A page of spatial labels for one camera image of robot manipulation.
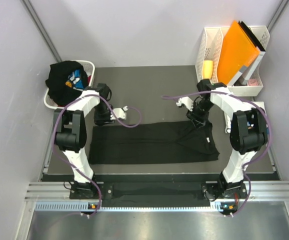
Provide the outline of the black brushstroke print t-shirt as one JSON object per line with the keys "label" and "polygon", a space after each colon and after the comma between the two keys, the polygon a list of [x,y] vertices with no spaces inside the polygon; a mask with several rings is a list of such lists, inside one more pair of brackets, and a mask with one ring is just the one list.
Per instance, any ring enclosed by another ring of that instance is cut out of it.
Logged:
{"label": "black brushstroke print t-shirt", "polygon": [[90,164],[146,165],[200,163],[218,160],[212,124],[198,128],[190,120],[95,126],[88,160]]}

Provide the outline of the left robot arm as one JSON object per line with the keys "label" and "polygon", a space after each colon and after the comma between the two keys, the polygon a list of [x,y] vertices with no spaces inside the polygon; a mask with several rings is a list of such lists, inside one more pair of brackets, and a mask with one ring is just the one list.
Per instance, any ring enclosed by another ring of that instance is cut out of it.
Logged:
{"label": "left robot arm", "polygon": [[109,110],[111,106],[105,101],[111,99],[112,91],[105,83],[96,87],[87,87],[77,100],[71,104],[62,115],[61,109],[54,111],[55,125],[54,143],[64,153],[74,173],[71,183],[71,199],[92,199],[98,196],[98,186],[94,180],[94,171],[91,169],[85,151],[87,142],[87,129],[85,117],[94,110],[94,123],[104,126],[115,120]]}

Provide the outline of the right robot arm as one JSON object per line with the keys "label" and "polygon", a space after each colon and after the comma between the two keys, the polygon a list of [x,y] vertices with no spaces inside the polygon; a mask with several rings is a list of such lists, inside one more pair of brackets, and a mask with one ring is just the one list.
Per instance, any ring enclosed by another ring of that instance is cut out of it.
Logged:
{"label": "right robot arm", "polygon": [[209,79],[202,79],[197,89],[200,100],[191,101],[186,114],[196,128],[207,124],[213,106],[218,106],[231,121],[232,152],[214,191],[216,197],[229,198],[241,190],[249,162],[268,142],[265,113],[254,103],[233,95],[223,83],[212,84]]}

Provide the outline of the black daisy print t-shirt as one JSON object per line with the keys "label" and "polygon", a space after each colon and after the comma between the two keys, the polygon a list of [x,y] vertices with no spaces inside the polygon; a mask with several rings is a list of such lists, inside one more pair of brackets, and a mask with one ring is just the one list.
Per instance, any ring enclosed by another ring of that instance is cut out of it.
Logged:
{"label": "black daisy print t-shirt", "polygon": [[71,60],[51,64],[45,81],[49,89],[47,95],[61,107],[80,97],[88,83],[88,75],[83,66]]}

